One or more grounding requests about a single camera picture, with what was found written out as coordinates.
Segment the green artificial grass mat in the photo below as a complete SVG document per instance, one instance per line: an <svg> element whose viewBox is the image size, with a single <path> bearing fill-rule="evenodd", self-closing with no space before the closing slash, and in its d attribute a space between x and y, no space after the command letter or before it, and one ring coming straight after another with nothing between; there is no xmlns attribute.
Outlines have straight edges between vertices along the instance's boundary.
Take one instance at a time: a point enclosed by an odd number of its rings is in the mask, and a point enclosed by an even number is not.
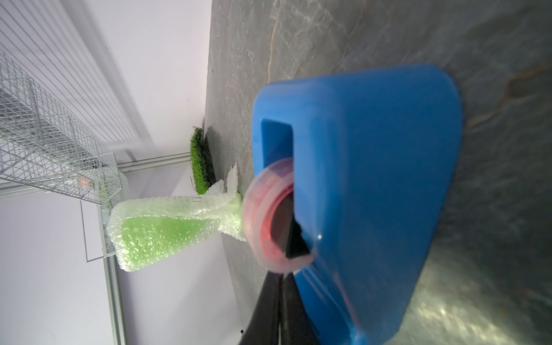
<svg viewBox="0 0 552 345"><path fill-rule="evenodd" d="M194 128L190 154L195 191L202 195L215 184L216 177L207 138L204 136L204 130L199 127Z"/></svg>

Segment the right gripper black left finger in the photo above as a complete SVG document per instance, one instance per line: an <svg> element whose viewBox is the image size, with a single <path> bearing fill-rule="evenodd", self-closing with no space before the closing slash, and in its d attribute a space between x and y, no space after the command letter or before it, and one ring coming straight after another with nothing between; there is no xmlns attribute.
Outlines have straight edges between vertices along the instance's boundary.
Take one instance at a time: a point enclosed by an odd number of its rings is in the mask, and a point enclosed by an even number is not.
<svg viewBox="0 0 552 345"><path fill-rule="evenodd" d="M280 341L280 289L283 276L268 272L240 344L277 345Z"/></svg>

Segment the blue tape dispenser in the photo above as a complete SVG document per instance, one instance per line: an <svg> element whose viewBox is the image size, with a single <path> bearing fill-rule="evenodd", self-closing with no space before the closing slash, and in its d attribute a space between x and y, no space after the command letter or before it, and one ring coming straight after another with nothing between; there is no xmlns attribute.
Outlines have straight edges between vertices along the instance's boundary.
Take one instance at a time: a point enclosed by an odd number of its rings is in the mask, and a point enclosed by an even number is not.
<svg viewBox="0 0 552 345"><path fill-rule="evenodd" d="M319 344L383 344L413 296L461 147L461 97L429 64L264 86L252 108L255 177L293 159L286 257Z"/></svg>

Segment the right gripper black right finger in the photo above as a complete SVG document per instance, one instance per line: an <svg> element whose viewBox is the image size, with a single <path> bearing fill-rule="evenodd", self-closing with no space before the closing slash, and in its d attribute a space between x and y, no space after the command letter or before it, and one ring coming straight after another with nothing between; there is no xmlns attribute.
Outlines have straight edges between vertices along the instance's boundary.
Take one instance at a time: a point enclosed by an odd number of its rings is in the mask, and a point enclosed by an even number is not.
<svg viewBox="0 0 552 345"><path fill-rule="evenodd" d="M282 280L281 344L319 344L292 273Z"/></svg>

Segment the clear tape roll pink core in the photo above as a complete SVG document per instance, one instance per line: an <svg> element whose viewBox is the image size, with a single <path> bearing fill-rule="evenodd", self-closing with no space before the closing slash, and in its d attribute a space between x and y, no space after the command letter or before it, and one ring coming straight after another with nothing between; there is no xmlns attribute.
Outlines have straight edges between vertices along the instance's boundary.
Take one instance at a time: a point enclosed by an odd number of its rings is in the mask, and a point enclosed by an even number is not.
<svg viewBox="0 0 552 345"><path fill-rule="evenodd" d="M285 158L262 170L250 184L242 207L243 232L258 262L273 273L294 273L314 261L309 250L297 257L286 257L293 218L293 201L286 198L294 191L293 159Z"/></svg>

